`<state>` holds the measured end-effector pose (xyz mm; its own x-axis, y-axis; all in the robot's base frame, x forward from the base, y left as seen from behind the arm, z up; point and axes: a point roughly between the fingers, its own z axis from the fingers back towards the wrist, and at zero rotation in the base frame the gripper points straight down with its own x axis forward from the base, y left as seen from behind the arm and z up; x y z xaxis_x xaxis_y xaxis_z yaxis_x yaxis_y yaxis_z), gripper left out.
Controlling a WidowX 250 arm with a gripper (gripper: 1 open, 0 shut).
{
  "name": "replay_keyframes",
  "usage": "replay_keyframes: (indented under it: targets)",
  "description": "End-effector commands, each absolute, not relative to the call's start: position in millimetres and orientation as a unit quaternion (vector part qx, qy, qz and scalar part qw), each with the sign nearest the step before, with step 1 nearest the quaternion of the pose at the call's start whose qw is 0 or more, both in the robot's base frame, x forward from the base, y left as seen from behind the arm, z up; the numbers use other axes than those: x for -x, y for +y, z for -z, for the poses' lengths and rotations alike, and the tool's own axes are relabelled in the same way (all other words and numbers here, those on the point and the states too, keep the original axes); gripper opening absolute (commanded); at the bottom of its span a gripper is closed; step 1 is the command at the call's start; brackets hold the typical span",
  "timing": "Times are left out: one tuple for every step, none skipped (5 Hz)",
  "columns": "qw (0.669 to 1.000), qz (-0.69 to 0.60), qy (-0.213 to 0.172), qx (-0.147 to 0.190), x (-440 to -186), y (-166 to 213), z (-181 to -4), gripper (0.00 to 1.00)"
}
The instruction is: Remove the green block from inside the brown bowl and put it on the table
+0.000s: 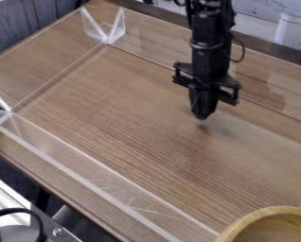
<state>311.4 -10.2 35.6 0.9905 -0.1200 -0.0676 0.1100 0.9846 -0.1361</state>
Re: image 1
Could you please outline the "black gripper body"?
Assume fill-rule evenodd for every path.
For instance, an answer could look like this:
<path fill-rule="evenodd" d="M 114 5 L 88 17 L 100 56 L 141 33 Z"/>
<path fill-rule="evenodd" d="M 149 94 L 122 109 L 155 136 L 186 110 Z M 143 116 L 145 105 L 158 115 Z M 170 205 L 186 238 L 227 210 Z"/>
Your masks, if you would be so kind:
<path fill-rule="evenodd" d="M 213 94 L 213 100 L 233 106 L 240 103 L 242 85 L 229 74 L 213 78 L 199 78 L 194 74 L 193 64 L 177 62 L 173 79 L 175 84 L 189 89 L 191 104 L 197 103 L 202 94 Z"/>

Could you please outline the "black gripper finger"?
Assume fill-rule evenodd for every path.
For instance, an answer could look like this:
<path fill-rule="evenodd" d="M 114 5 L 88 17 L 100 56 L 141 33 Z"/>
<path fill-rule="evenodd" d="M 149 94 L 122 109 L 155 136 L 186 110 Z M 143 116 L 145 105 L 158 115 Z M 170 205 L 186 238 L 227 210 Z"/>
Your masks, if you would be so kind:
<path fill-rule="evenodd" d="M 214 112 L 219 102 L 219 95 L 214 91 L 205 91 L 202 94 L 201 118 L 206 119 Z"/>
<path fill-rule="evenodd" d="M 201 91 L 198 89 L 189 89 L 191 112 L 197 119 L 202 118 L 201 114 Z"/>

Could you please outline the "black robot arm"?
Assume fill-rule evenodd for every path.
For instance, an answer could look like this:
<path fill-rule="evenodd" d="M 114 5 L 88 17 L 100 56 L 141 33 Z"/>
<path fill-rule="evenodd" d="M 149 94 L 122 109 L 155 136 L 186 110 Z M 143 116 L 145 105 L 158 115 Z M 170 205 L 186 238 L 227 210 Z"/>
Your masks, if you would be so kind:
<path fill-rule="evenodd" d="M 236 11 L 232 0 L 185 0 L 193 61 L 174 64 L 173 82 L 189 89 L 191 112 L 205 120 L 222 101 L 240 103 L 241 83 L 229 75 L 232 59 L 232 28 Z"/>

